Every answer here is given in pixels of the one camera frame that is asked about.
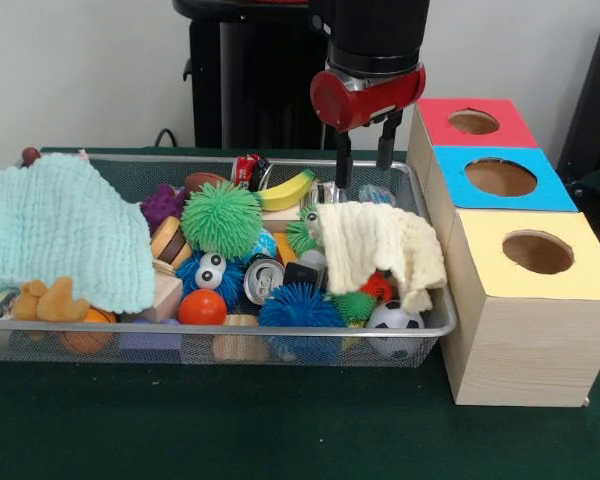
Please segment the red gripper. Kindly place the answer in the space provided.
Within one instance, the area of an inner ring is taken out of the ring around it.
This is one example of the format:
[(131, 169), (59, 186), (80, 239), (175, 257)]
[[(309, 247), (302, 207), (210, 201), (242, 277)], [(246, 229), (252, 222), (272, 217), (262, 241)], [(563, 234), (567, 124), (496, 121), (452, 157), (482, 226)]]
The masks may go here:
[(351, 182), (353, 160), (348, 131), (389, 114), (383, 122), (376, 159), (378, 169), (388, 170), (393, 162), (396, 131), (403, 118), (403, 113), (398, 111), (416, 102), (425, 84), (426, 70), (422, 64), (394, 77), (357, 78), (336, 68), (314, 76), (310, 85), (312, 106), (322, 123), (338, 131), (334, 133), (338, 188), (348, 188)]

